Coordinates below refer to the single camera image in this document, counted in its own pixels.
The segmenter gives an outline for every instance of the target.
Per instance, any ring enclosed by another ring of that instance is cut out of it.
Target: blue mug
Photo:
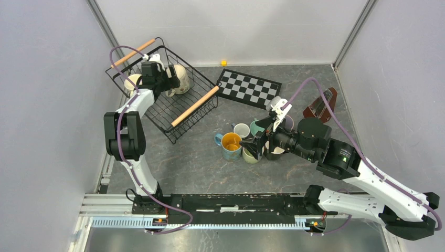
[[[223,158],[229,162],[233,162],[241,156],[242,147],[240,145],[241,137],[233,132],[225,135],[216,134],[215,143],[222,147]]]

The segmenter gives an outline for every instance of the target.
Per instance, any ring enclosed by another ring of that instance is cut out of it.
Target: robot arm
[[[143,62],[142,74],[136,82],[139,93],[134,93],[131,99],[116,112],[108,112],[104,116],[107,152],[127,169],[136,185],[136,193],[140,195],[146,195],[146,193],[139,188],[138,184],[144,185],[151,194],[159,194],[157,180],[151,174],[144,156],[146,143],[141,118],[162,92],[179,87],[179,79],[174,67],[169,66],[169,69],[172,73],[171,77],[165,71],[159,55],[153,55],[149,61]],[[121,143],[123,155],[130,165],[122,162],[117,142],[117,121],[125,107],[127,109],[120,130],[126,128],[127,132],[121,132]],[[133,176],[130,169],[133,169],[137,178]]]
[[[269,150],[280,147],[312,163],[323,175],[343,180],[369,193],[372,197],[349,195],[331,191],[321,186],[311,185],[306,192],[308,209],[314,214],[341,212],[363,217],[386,226],[391,233],[410,240],[424,238],[434,234],[436,222],[427,216],[428,210],[423,204],[436,209],[439,196],[435,193],[416,192],[370,164],[384,176],[381,180],[360,158],[353,146],[331,139],[331,128],[317,118],[306,118],[298,123],[297,129],[288,131],[283,125],[288,107],[285,99],[276,97],[267,107],[269,117],[257,122],[265,128],[252,139],[241,141],[252,155],[259,158],[262,147],[269,141]],[[410,192],[423,202],[418,204],[413,199],[385,183],[390,180],[403,190]]]

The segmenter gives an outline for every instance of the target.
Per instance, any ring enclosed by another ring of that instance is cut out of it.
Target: gray floor
[[[327,220],[336,228],[344,220]],[[147,235],[142,229],[92,228],[85,251],[388,251],[380,225],[352,220],[341,232],[311,237],[301,230],[182,230]]]
[[[334,87],[338,91],[335,115],[352,134],[353,127],[346,111],[344,99],[329,65],[292,66],[244,66],[228,67],[258,77],[283,83],[280,96],[289,99],[301,82],[315,77],[324,89]],[[199,68],[207,78],[216,82],[221,67]],[[289,115],[295,124],[303,118],[302,111],[319,94],[313,83],[308,84],[292,104]],[[220,147],[214,143],[216,133],[231,131],[230,124],[250,124],[255,118],[267,116],[264,110],[245,104],[218,99],[218,107],[206,115],[176,144],[170,141],[146,117],[143,118],[147,149],[145,156],[153,176],[159,181],[164,193],[266,193],[305,192],[311,184],[322,185],[332,190],[346,188],[358,191],[342,181],[323,176],[315,170],[315,164],[292,154],[285,154],[277,161],[262,159],[257,164],[247,164],[243,159],[226,162],[221,157]],[[348,142],[346,136],[332,120],[332,138]],[[124,167],[114,163],[108,193],[124,193],[134,185]]]

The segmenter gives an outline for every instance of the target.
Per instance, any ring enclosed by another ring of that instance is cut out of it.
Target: mug handle
[[[167,91],[165,91],[165,95],[168,96],[168,97],[172,97],[172,96],[175,95],[175,90],[172,89],[170,94],[168,94],[168,90],[167,90]]]
[[[219,134],[219,133],[216,134],[216,136],[215,136],[215,143],[216,143],[217,146],[221,146],[221,140],[223,139],[222,137],[223,137],[222,134]]]

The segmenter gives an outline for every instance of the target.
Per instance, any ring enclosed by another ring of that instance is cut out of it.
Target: green mug
[[[255,122],[258,121],[256,118],[253,120],[253,122],[250,123],[250,133],[255,136],[258,131],[264,131],[265,128],[262,128],[255,124]]]

